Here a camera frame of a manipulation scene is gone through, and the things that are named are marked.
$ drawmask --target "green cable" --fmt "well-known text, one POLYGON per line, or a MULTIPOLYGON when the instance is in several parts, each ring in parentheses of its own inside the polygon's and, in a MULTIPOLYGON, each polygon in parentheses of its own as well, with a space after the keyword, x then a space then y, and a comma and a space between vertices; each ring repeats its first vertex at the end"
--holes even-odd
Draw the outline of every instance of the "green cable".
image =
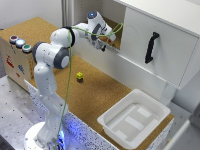
MULTIPOLYGON (((107 39, 107 42, 108 40, 110 39, 110 36, 113 35, 113 34, 116 34, 117 32, 119 32, 123 27, 123 23, 119 23, 113 30, 110 34, 108 35, 98 35, 98 34, 94 34, 94 33, 91 33, 91 32, 88 32, 86 30, 83 30, 83 29, 80 29, 80 28, 77 28, 77 27, 72 27, 73 29, 78 29, 78 30, 82 30, 84 32, 87 32, 89 34, 92 34, 92 35, 96 35, 96 36, 101 36, 101 37, 109 37, 107 39)), ((68 36, 69 36, 69 43, 71 43, 71 37, 70 37, 70 31, 68 31, 68 36)), ((60 133, 60 128, 61 128, 61 125, 62 125, 62 122, 63 122, 63 118, 64 118, 64 112, 65 112, 65 108, 66 108, 66 105, 67 105, 67 98, 68 98, 68 95, 69 95, 69 85, 70 85, 70 80, 71 80, 71 71, 72 71, 72 53, 71 53, 71 44, 69 44, 69 53, 70 53, 70 69, 69 69, 69 80, 68 80, 68 87, 67 87, 67 94, 66 94, 66 100, 65 100, 65 105, 64 105, 64 109, 63 109, 63 112, 62 112, 62 117, 61 117, 61 122, 60 122, 60 126, 59 126, 59 130, 58 130, 58 134, 57 134, 57 140, 56 142, 58 141, 58 138, 59 138, 59 133, 60 133)))

